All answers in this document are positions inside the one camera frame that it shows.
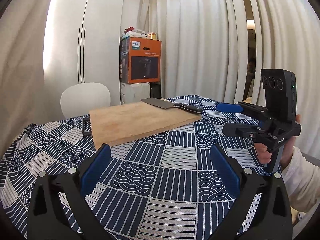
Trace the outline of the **cream sleeve right forearm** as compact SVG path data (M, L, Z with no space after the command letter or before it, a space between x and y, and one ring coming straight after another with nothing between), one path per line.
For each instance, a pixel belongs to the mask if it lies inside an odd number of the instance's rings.
M319 167L308 162L295 146L282 175L290 205L297 211L309 212L319 201Z

